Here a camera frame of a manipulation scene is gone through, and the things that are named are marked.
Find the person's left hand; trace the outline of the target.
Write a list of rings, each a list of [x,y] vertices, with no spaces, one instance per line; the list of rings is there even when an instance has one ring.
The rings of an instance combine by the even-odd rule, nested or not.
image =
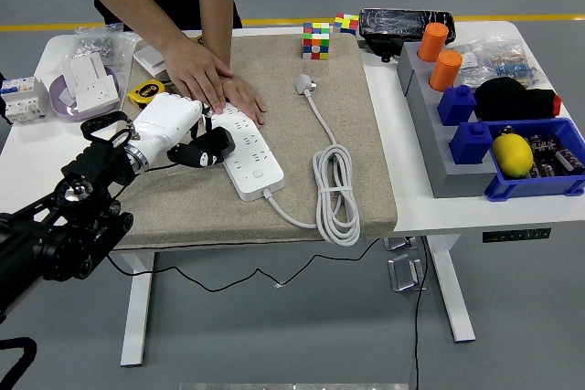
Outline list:
[[[240,77],[221,77],[223,92],[227,101],[242,111],[257,126],[265,124],[267,108],[260,94]]]

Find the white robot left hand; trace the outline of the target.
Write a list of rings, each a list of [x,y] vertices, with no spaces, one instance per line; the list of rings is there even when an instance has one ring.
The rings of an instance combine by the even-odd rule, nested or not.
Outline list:
[[[203,113],[203,104],[198,100],[168,92],[157,94],[133,121],[137,137],[125,146],[134,171],[146,172],[161,153],[173,163],[194,168],[222,163],[235,150],[227,129],[207,129],[200,136],[194,135],[191,142],[182,142],[197,127]]]

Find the person's right hand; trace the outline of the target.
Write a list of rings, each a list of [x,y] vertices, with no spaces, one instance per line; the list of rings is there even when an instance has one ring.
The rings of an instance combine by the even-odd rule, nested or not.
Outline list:
[[[229,67],[203,45],[179,32],[158,48],[169,78],[185,97],[206,103],[222,112],[225,104],[220,77],[231,77]]]

